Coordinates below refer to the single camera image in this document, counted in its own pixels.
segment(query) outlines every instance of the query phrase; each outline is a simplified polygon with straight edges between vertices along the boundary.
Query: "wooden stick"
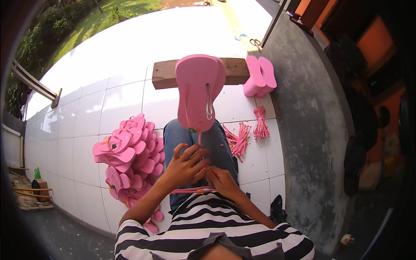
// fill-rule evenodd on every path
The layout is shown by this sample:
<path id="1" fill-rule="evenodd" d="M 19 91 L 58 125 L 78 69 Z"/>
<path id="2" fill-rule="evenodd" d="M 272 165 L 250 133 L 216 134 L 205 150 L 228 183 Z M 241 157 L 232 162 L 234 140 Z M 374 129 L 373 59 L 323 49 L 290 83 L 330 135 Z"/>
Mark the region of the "wooden stick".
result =
<path id="1" fill-rule="evenodd" d="M 220 58 L 225 67 L 225 84 L 245 84 L 250 78 L 247 63 L 241 58 Z M 152 83 L 155 89 L 169 89 L 178 87 L 176 83 L 177 59 L 155 62 L 153 65 Z"/>
<path id="2" fill-rule="evenodd" d="M 28 168 L 20 168 L 20 167 L 12 167 L 9 166 L 10 169 L 18 169 L 18 170 L 29 170 Z"/>
<path id="3" fill-rule="evenodd" d="M 36 197 L 36 198 L 52 198 L 51 196 L 35 195 L 35 194 L 29 194 L 29 193 L 24 193 L 24 192 L 20 192 L 20 191 L 15 191 L 15 193 L 21 194 L 21 195 L 26 195 L 26 196 L 29 196 L 29 197 Z"/>
<path id="4" fill-rule="evenodd" d="M 26 180 L 28 180 L 28 181 L 30 181 L 28 178 L 26 178 L 26 177 L 24 177 L 24 176 L 21 176 L 21 175 L 19 175 L 19 174 L 17 174 L 17 173 L 14 173 L 14 172 L 12 172 L 12 171 L 10 171 L 11 173 L 13 173 L 14 175 L 16 175 L 16 176 L 19 176 L 19 177 L 21 177 L 21 178 L 23 178 L 23 179 L 26 179 Z"/>
<path id="5" fill-rule="evenodd" d="M 18 191 L 52 191 L 52 189 L 47 188 L 47 189 L 30 189 L 30 188 L 16 188 L 16 187 L 12 187 L 14 190 L 18 190 Z"/>

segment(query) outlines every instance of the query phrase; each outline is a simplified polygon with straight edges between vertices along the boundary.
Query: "striped shirt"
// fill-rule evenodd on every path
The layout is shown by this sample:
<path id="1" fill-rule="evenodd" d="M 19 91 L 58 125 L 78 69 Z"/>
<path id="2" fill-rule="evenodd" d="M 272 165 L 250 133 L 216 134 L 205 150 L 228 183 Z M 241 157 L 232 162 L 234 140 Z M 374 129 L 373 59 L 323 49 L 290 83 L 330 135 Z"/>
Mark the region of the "striped shirt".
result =
<path id="1" fill-rule="evenodd" d="M 157 235 L 149 236 L 139 222 L 125 220 L 117 231 L 115 259 L 187 259 L 208 237 L 219 233 L 226 235 L 232 246 L 251 253 L 253 259 L 269 259 L 262 256 L 277 247 L 285 260 L 314 257 L 313 242 L 289 224 L 268 228 L 240 213 L 220 193 L 212 192 L 193 193 L 173 213 L 169 229 Z"/>

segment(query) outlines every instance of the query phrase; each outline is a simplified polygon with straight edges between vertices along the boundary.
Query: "black plastic bag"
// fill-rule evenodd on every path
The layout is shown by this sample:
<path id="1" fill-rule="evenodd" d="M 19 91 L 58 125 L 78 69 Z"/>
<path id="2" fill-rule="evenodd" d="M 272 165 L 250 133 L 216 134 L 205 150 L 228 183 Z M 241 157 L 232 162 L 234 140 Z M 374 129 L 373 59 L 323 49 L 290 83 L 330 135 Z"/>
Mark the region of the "black plastic bag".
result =
<path id="1" fill-rule="evenodd" d="M 270 205 L 270 214 L 269 217 L 271 221 L 276 223 L 276 225 L 279 225 L 280 223 L 286 222 L 286 211 L 282 209 L 283 207 L 283 200 L 282 196 L 278 195 L 272 204 Z"/>

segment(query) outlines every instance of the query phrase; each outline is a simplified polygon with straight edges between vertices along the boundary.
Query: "grass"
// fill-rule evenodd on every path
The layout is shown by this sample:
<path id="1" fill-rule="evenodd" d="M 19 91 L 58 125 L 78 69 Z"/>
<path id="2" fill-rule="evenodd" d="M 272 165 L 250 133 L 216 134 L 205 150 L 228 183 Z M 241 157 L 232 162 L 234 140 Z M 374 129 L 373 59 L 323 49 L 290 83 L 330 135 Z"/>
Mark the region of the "grass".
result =
<path id="1" fill-rule="evenodd" d="M 150 12 L 161 10 L 160 0 L 102 0 L 100 3 L 103 13 L 98 8 L 93 9 L 84 19 L 82 19 L 75 29 L 61 42 L 59 47 L 50 56 L 44 66 L 44 71 L 48 71 L 60 58 L 69 51 L 78 46 L 81 42 L 91 36 L 103 31 L 117 23 L 117 21 L 108 19 L 106 16 L 110 9 L 117 5 L 119 11 L 127 17 L 135 17 Z"/>

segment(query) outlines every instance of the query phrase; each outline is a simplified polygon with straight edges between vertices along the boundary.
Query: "green shrub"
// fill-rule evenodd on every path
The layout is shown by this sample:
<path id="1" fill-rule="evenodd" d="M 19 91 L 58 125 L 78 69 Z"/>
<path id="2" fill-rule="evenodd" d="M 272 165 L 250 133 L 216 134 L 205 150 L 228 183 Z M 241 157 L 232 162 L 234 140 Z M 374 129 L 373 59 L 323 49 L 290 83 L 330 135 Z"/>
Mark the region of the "green shrub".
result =
<path id="1" fill-rule="evenodd" d="M 66 6 L 52 6 L 37 15 L 38 23 L 27 30 L 15 55 L 22 67 L 36 79 L 43 72 L 43 62 L 57 48 L 58 44 L 82 18 L 96 7 L 94 0 L 76 0 Z M 26 103 L 29 88 L 13 73 L 7 81 L 4 109 L 21 118 L 20 109 Z"/>

